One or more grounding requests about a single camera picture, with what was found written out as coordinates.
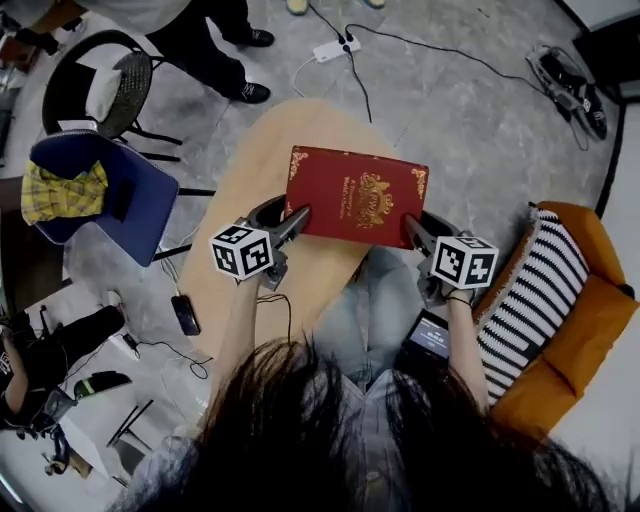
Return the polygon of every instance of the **black chair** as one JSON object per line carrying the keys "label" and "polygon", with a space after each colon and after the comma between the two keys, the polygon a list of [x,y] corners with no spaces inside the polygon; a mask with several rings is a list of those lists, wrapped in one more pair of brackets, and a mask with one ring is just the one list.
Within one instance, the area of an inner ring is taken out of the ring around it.
{"label": "black chair", "polygon": [[[152,57],[124,32],[104,30],[80,41],[60,60],[47,84],[42,104],[42,123],[47,135],[63,131],[60,121],[93,120],[85,113],[85,103],[96,70],[77,62],[89,51],[107,44],[117,44],[131,50],[114,66],[122,71],[122,80],[107,118],[97,122],[98,133],[127,142],[122,136],[131,132],[148,139],[162,140],[181,145],[182,141],[144,131],[138,123],[138,115],[151,87],[153,71],[166,60]],[[175,156],[142,153],[152,160],[179,162]]]}

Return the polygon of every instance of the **black pants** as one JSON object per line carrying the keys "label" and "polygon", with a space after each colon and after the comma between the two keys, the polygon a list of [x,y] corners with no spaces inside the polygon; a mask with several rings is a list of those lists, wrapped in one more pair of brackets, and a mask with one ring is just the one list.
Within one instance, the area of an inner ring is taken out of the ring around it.
{"label": "black pants", "polygon": [[[63,25],[62,28],[67,32],[71,32],[75,30],[75,28],[80,25],[80,23],[82,23],[82,18],[76,18],[66,25]],[[58,51],[58,47],[60,46],[60,43],[58,43],[57,39],[51,34],[37,34],[33,30],[30,30],[28,28],[21,28],[16,31],[14,39],[21,43],[30,44],[31,46],[40,48],[47,52],[48,55],[53,55],[54,53],[56,53]]]}
{"label": "black pants", "polygon": [[192,0],[166,27],[147,39],[174,66],[223,96],[239,94],[246,84],[244,66],[228,57],[211,39],[206,18],[211,18],[222,37],[239,43],[251,36],[246,0]]}
{"label": "black pants", "polygon": [[29,389],[52,389],[60,385],[78,359],[96,350],[123,325],[120,312],[114,306],[107,306],[32,343],[21,351]]}

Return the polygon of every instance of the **electronic device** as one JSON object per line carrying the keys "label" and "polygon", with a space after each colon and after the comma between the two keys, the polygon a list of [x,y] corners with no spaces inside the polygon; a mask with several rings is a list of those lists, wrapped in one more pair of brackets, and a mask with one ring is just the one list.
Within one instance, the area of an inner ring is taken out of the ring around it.
{"label": "electronic device", "polygon": [[425,309],[409,331],[407,341],[417,343],[444,360],[449,359],[449,324]]}
{"label": "electronic device", "polygon": [[196,321],[193,306],[186,295],[176,295],[171,297],[171,305],[176,313],[182,332],[187,336],[197,336],[200,334],[200,326]]}

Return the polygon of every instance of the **cable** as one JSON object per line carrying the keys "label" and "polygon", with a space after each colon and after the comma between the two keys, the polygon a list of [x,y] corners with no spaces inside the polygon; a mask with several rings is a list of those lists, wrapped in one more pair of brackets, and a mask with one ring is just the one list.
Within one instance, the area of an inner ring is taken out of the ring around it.
{"label": "cable", "polygon": [[434,46],[434,45],[427,44],[427,43],[420,43],[418,41],[411,41],[409,39],[405,39],[404,37],[397,36],[395,34],[388,34],[387,32],[379,32],[378,30],[373,30],[372,28],[365,27],[364,25],[360,25],[359,23],[349,23],[349,24],[347,24],[347,26],[344,29],[346,34],[347,34],[347,40],[349,40],[352,37],[351,33],[349,32],[349,27],[361,28],[363,30],[371,32],[372,34],[377,34],[379,36],[391,37],[393,39],[397,39],[399,41],[403,41],[403,42],[408,43],[408,44],[414,44],[416,46],[422,46],[423,48],[429,48],[430,50],[436,50],[436,51],[439,51],[439,52],[446,52],[446,53],[455,53],[457,55],[461,55],[462,57],[465,57],[465,58],[467,58],[469,60],[472,60],[474,62],[478,62],[479,64],[482,64],[487,69],[489,69],[491,72],[495,73],[496,75],[498,75],[498,76],[500,76],[502,78],[506,78],[507,80],[517,80],[517,81],[523,82],[523,83],[527,84],[529,87],[531,87],[534,91],[542,94],[545,98],[548,98],[548,96],[546,95],[546,93],[542,89],[539,89],[538,87],[536,87],[533,83],[531,83],[526,78],[521,77],[521,76],[516,76],[516,75],[505,75],[504,73],[501,73],[496,68],[494,68],[491,64],[483,61],[482,59],[478,59],[477,57],[469,55],[468,53],[465,53],[462,50],[457,50],[455,48],[444,48],[444,47],[441,47],[441,46]]}
{"label": "cable", "polygon": [[311,2],[309,2],[309,8],[316,13],[316,16],[318,16],[318,18],[324,21],[329,26],[329,28],[331,28],[331,30],[335,32],[335,34],[338,36],[338,42],[340,44],[344,44],[346,42],[344,36],[340,32],[338,32],[338,29],[334,27],[327,18],[320,14],[318,10],[313,5],[311,5]]}
{"label": "cable", "polygon": [[[428,48],[430,50],[436,50],[436,51],[440,51],[440,52],[454,53],[454,54],[460,55],[462,57],[465,57],[466,59],[469,59],[469,60],[472,60],[472,61],[477,62],[479,64],[482,64],[487,69],[489,69],[492,73],[496,74],[497,76],[499,76],[501,78],[504,78],[504,79],[507,79],[507,80],[515,80],[515,81],[522,82],[522,83],[528,85],[531,89],[533,89],[534,91],[536,91],[537,93],[541,94],[542,96],[544,96],[545,98],[547,98],[548,100],[550,100],[551,102],[553,102],[555,104],[554,99],[548,93],[548,87],[546,85],[544,85],[544,81],[540,80],[540,77],[539,77],[538,73],[536,72],[535,68],[533,67],[533,64],[528,59],[525,59],[525,60],[527,61],[527,64],[531,68],[531,71],[533,72],[534,76],[536,78],[538,78],[538,80],[543,84],[543,86],[542,86],[543,88],[542,89],[537,87],[535,84],[533,84],[532,82],[530,82],[529,80],[527,80],[524,77],[517,76],[517,75],[506,75],[504,73],[501,73],[500,71],[498,71],[496,68],[494,68],[488,62],[485,62],[484,60],[479,59],[477,57],[474,57],[473,55],[469,55],[468,53],[463,52],[462,50],[458,50],[458,49],[455,49],[455,48],[444,48],[444,47],[441,47],[441,46],[435,46],[435,45],[431,45],[431,44],[427,44],[427,43],[421,43],[421,42],[418,42],[418,41],[411,41],[409,39],[406,39],[404,37],[401,37],[401,36],[398,36],[398,35],[395,35],[395,34],[389,34],[387,32],[380,32],[378,30],[371,29],[371,28],[366,27],[364,25],[360,25],[359,23],[348,23],[346,25],[345,33],[346,33],[347,41],[352,41],[353,40],[353,36],[349,32],[349,28],[350,27],[360,28],[362,30],[366,30],[368,32],[371,32],[372,34],[391,37],[392,39],[397,39],[398,41],[402,41],[402,42],[407,43],[407,44],[413,44],[413,45],[416,45],[416,46],[421,46],[423,48]],[[562,48],[558,48],[558,47],[550,47],[550,48],[556,49],[559,52],[562,52],[573,63],[573,65],[576,66],[577,70],[580,73],[582,73],[583,76],[584,76],[584,72],[582,71],[582,69],[580,68],[578,63],[573,58],[571,58],[571,56],[566,51],[564,51]],[[349,54],[349,56],[351,58],[351,65],[352,65],[352,69],[353,69],[353,74],[354,74],[356,80],[358,81],[358,83],[360,84],[360,88],[362,89],[362,92],[364,94],[365,101],[367,103],[367,113],[369,115],[369,122],[371,122],[371,110],[369,108],[369,96],[367,94],[367,91],[366,91],[364,85],[362,84],[362,82],[360,81],[360,78],[358,77],[358,75],[356,73],[355,62],[353,60],[353,56],[351,55],[351,52],[346,48],[345,48],[345,51],[347,51],[347,53]],[[580,151],[588,151],[589,150],[589,137],[588,137],[588,135],[587,135],[587,138],[586,138],[586,143],[583,145],[580,142],[580,140],[578,139],[578,135],[576,133],[576,130],[575,130],[573,124],[571,123],[571,120],[569,120],[569,126],[571,128],[571,132],[573,133],[573,138],[576,141],[576,145],[578,146],[578,149],[580,149]]]}
{"label": "cable", "polygon": [[200,229],[200,224],[198,224],[193,231],[191,231],[188,235],[185,235],[182,240],[180,240],[180,242],[178,242],[178,245],[176,245],[176,247],[182,247],[182,244],[184,244],[187,241],[187,238],[192,237],[193,235],[195,235],[197,233],[197,231]]}
{"label": "cable", "polygon": [[264,303],[273,303],[278,302],[279,300],[284,300],[287,303],[287,307],[289,309],[289,322],[287,325],[287,341],[291,343],[291,301],[289,301],[289,297],[287,297],[283,293],[271,293],[269,295],[263,295],[262,297],[258,297],[258,304]]}
{"label": "cable", "polygon": [[[179,352],[178,350],[176,350],[175,348],[173,348],[169,343],[167,343],[166,341],[138,341],[137,345],[149,345],[151,347],[155,347],[156,345],[166,345],[167,347],[169,347],[173,352],[175,352],[176,354],[178,354],[180,357],[182,357],[183,359],[186,359],[187,361],[191,361],[191,364],[189,365],[189,370],[191,370],[191,373],[193,373],[196,377],[198,377],[200,380],[207,380],[209,378],[209,372],[207,371],[207,369],[204,367],[204,365],[206,363],[208,363],[209,361],[213,360],[213,357],[209,357],[207,359],[205,359],[204,361],[196,361],[195,359],[193,359],[192,357],[186,356],[184,355],[182,352]],[[199,375],[194,368],[201,368],[202,371],[204,372],[204,376],[203,375]]]}
{"label": "cable", "polygon": [[291,87],[293,87],[293,90],[296,91],[302,98],[305,98],[305,95],[300,91],[300,89],[298,89],[296,87],[296,78],[298,77],[298,73],[300,73],[300,71],[302,71],[302,68],[304,68],[307,64],[310,64],[314,60],[316,60],[316,58],[315,57],[311,57],[308,61],[306,61],[304,64],[302,64],[302,66],[300,66],[298,69],[296,69],[296,72],[293,74],[293,78],[291,79]]}
{"label": "cable", "polygon": [[353,54],[351,53],[351,50],[348,49],[346,50],[346,52],[347,52],[347,55],[349,56],[349,59],[351,60],[351,71],[353,72],[353,77],[356,79],[356,81],[360,85],[360,89],[362,89],[362,94],[364,95],[364,102],[365,102],[365,105],[367,106],[367,116],[369,117],[369,122],[373,124],[373,120],[371,119],[371,107],[369,106],[369,94],[367,93],[367,90],[365,89],[364,84],[362,83],[362,80],[360,80],[360,77],[358,76],[358,72],[356,71],[356,61],[353,58]]}
{"label": "cable", "polygon": [[73,373],[72,373],[72,374],[70,374],[70,375],[67,375],[67,378],[66,378],[66,379],[64,379],[64,381],[63,381],[62,383],[63,383],[63,384],[66,384],[66,382],[67,382],[71,377],[73,377],[76,373],[78,373],[78,372],[79,372],[80,370],[82,370],[85,366],[87,366],[87,363],[88,363],[89,361],[91,361],[91,360],[92,360],[96,355],[98,355],[98,352],[100,352],[100,350],[102,350],[102,347],[104,347],[104,344],[105,344],[108,340],[109,340],[109,338],[107,338],[106,340],[104,340],[104,341],[100,344],[100,346],[99,346],[97,349],[95,349],[95,350],[93,351],[93,353],[92,353],[92,354],[87,358],[87,360],[86,360],[84,363],[82,363],[82,364],[80,365],[80,367],[79,367],[75,372],[73,372]]}

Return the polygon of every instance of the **black and white striped cushion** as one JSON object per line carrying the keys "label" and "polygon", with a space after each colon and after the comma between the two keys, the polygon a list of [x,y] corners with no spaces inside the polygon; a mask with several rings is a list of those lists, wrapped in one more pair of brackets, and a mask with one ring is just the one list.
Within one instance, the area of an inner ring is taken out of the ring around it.
{"label": "black and white striped cushion", "polygon": [[550,211],[535,210],[534,233],[516,271],[478,333],[489,403],[541,352],[567,317],[589,275],[575,241]]}

